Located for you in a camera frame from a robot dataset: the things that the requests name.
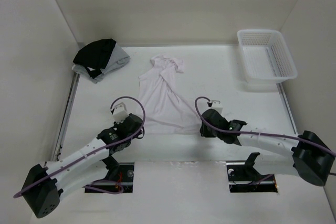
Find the white tank top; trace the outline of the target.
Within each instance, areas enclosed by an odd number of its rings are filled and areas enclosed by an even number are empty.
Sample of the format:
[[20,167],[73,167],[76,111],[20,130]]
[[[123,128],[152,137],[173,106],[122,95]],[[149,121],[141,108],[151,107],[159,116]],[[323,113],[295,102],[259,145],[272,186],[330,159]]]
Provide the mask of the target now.
[[139,76],[138,100],[145,109],[148,134],[195,134],[201,123],[191,102],[176,89],[176,75],[184,61],[159,54],[150,59],[152,68]]

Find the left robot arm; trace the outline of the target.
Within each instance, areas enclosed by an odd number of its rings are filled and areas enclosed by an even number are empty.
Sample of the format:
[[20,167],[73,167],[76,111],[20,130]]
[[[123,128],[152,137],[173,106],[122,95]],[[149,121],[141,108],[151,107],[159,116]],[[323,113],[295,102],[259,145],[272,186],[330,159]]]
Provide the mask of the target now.
[[113,154],[127,148],[142,134],[143,121],[129,114],[121,123],[104,129],[80,150],[55,163],[33,166],[24,181],[22,196],[40,219],[56,209],[72,192],[97,180],[113,181],[118,162]]

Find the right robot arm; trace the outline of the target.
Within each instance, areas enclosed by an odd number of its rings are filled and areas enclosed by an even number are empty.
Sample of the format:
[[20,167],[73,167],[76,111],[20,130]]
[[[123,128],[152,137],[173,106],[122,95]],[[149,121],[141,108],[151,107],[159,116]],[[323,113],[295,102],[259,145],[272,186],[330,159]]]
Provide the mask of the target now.
[[221,114],[208,109],[201,115],[202,137],[216,137],[226,144],[255,147],[272,153],[251,153],[244,166],[244,175],[253,181],[263,175],[284,174],[298,176],[304,181],[324,186],[335,160],[331,151],[314,132],[304,131],[301,135],[279,135],[272,133],[242,131],[247,123],[240,120],[228,121]]

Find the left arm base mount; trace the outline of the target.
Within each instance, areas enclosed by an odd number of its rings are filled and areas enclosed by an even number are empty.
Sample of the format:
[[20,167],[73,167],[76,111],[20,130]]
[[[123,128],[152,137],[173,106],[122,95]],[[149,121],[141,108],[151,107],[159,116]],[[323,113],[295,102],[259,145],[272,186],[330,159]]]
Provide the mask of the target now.
[[133,193],[134,163],[115,164],[104,179],[84,187],[86,194],[124,194]]

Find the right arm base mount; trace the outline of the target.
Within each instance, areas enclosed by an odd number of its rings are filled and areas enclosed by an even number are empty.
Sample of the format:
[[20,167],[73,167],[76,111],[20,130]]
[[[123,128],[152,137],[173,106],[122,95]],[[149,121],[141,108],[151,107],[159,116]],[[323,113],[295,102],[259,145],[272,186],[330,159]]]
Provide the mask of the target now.
[[245,161],[226,163],[229,191],[231,193],[277,193],[274,174],[262,175],[254,168],[260,153],[251,153]]

